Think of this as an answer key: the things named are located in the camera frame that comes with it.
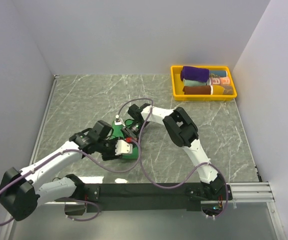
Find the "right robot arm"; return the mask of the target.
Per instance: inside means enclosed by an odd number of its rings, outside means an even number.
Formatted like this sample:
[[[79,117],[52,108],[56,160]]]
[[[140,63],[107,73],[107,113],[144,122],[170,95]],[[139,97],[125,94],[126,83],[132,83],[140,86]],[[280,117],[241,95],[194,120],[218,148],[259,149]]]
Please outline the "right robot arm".
[[[185,178],[187,181],[197,171],[201,181],[201,190],[206,200],[218,200],[222,196],[229,200],[228,186],[224,176],[211,162],[205,153],[198,135],[198,128],[188,113],[182,108],[165,109],[152,104],[137,106],[131,105],[127,111],[133,122],[139,126],[138,140],[141,140],[142,131],[147,123],[163,125],[172,142],[184,150],[195,166]]]

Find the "purple towel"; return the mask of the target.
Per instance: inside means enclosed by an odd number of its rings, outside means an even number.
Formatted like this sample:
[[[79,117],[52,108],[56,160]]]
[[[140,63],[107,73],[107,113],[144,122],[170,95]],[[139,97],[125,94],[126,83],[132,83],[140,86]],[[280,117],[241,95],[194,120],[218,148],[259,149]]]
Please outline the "purple towel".
[[[184,66],[180,73],[181,80],[191,80],[205,83],[210,76],[210,70],[194,66]]]

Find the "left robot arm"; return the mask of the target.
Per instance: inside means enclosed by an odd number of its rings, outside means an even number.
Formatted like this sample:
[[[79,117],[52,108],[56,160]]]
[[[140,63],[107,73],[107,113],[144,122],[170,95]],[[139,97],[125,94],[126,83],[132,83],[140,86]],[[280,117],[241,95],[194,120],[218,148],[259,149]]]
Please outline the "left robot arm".
[[[122,155],[128,143],[113,134],[111,125],[100,120],[93,128],[73,134],[61,147],[42,160],[21,170],[7,170],[0,184],[0,204],[16,221],[22,221],[34,210],[53,200],[70,198],[83,200],[84,183],[74,174],[50,181],[68,165],[100,153],[102,159],[114,160]]]

